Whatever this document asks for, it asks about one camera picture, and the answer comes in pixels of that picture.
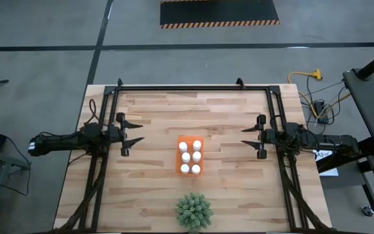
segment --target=wooden table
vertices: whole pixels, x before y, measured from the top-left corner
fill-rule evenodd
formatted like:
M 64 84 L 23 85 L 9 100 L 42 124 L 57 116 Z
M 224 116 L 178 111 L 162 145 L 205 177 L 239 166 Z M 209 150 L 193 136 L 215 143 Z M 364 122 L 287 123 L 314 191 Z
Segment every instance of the wooden table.
M 99 112 L 104 87 L 88 87 L 79 127 L 92 115 L 91 98 L 95 99 Z M 287 121 L 303 124 L 305 119 L 297 87 L 281 84 L 280 89 Z M 252 127 L 259 114 L 270 118 L 264 92 L 120 92 L 117 112 L 124 112 L 127 120 L 143 125 L 143 128 L 128 130 L 129 139 L 145 139 L 130 150 L 129 157 L 120 155 L 120 144 L 112 145 L 98 231 L 185 231 L 177 224 L 175 205 L 189 192 L 203 193 L 211 203 L 212 225 L 203 231 L 289 230 L 275 148 L 267 145 L 268 158 L 258 160 L 256 151 L 240 142 L 256 140 L 257 132 L 241 130 Z M 204 137 L 202 176 L 176 175 L 179 135 Z M 72 152 L 70 160 L 82 153 Z M 55 228 L 61 226 L 81 202 L 89 162 L 90 157 L 83 157 L 69 166 Z M 321 221 L 330 226 L 313 155 L 299 155 L 297 169 L 305 200 Z M 301 226 L 295 200 L 293 206 L 297 226 Z

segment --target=succulent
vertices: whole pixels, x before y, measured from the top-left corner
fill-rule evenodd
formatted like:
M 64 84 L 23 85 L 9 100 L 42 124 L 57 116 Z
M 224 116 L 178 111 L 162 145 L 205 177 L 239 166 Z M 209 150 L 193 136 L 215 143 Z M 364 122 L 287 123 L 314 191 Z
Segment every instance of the succulent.
M 211 224 L 210 216 L 213 214 L 210 202 L 205 200 L 205 196 L 193 192 L 179 199 L 176 212 L 179 224 L 190 233 L 207 228 Z

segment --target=white label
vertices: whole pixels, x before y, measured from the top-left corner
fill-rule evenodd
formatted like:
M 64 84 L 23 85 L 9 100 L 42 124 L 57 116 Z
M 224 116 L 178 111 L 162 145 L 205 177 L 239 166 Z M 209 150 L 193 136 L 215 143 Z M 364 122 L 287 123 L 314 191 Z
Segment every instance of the white label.
M 313 150 L 312 152 L 317 156 L 316 161 L 324 159 L 325 157 L 332 155 L 331 150 L 320 150 L 318 152 L 317 150 Z M 319 176 L 338 176 L 337 168 L 333 168 L 331 170 L 320 173 Z

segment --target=white bottle cap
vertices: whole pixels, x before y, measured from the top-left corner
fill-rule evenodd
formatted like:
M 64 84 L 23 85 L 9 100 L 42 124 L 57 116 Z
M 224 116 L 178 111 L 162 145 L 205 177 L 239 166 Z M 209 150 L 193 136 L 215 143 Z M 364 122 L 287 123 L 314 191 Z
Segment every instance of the white bottle cap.
M 193 162 L 198 163 L 201 159 L 201 153 L 196 151 L 193 153 Z
M 184 163 L 189 163 L 190 162 L 190 154 L 189 153 L 183 153 L 181 155 L 181 159 Z
M 194 165 L 192 167 L 192 172 L 193 172 L 193 174 L 199 174 L 200 173 L 200 166 L 199 165 Z
M 201 142 L 200 140 L 196 140 L 193 143 L 193 150 L 194 151 L 199 151 L 201 149 Z
M 190 167 L 187 164 L 181 165 L 181 173 L 187 174 L 189 171 L 190 171 Z
M 179 149 L 180 149 L 181 152 L 185 152 L 185 151 L 187 151 L 187 143 L 185 143 L 185 142 L 180 142 L 180 144 L 179 144 Z

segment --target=gray floor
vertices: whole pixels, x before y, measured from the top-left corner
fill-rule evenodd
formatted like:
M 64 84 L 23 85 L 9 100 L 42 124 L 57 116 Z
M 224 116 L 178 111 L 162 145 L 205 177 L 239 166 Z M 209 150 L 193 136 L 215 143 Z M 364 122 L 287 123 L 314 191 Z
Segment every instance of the gray floor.
M 281 25 L 217 29 L 161 30 L 159 1 L 115 0 L 104 44 L 374 42 L 374 1 L 274 0 Z M 106 0 L 0 1 L 0 46 L 94 45 Z M 40 131 L 69 133 L 76 127 L 93 51 L 0 52 L 0 133 L 26 151 Z M 324 80 L 311 90 L 337 83 L 345 70 L 374 58 L 374 47 L 324 49 L 209 49 L 103 51 L 94 83 L 127 84 L 285 83 L 290 72 L 321 69 Z M 295 76 L 302 92 L 306 78 Z M 340 84 L 314 95 L 326 101 Z M 359 139 L 368 131 L 352 99 L 328 134 Z M 0 233 L 45 231 L 53 225 L 68 153 L 32 158 L 30 194 L 6 191 L 0 202 Z M 374 188 L 373 175 L 368 175 Z M 25 189 L 27 175 L 8 185 Z M 324 188 L 335 228 L 374 233 L 374 216 L 365 217 L 361 187 Z

